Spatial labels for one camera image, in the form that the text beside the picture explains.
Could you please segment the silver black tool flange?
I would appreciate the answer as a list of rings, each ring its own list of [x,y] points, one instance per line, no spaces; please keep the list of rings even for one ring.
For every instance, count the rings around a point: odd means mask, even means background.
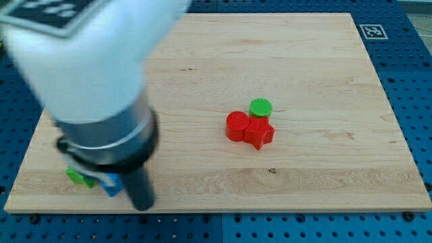
[[[143,90],[107,119],[73,124],[57,121],[63,138],[57,147],[69,166],[103,173],[130,173],[142,167],[157,147],[157,114]]]

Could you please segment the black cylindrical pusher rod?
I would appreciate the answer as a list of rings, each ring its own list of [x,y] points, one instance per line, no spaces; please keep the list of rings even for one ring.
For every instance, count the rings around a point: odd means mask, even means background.
[[[136,210],[146,211],[154,205],[155,193],[145,166],[121,173],[120,178]]]

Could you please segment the fiducial tag on arm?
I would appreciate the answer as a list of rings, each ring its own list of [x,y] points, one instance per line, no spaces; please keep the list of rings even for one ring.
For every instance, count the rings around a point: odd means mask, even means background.
[[[1,23],[60,38],[71,36],[106,0],[18,0],[1,9]]]

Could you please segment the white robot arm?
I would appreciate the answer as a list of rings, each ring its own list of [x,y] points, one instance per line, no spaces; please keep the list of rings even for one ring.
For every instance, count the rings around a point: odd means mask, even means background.
[[[159,138],[144,61],[189,0],[12,1],[1,11],[6,49],[62,131],[57,149],[78,173],[152,207],[145,169]]]

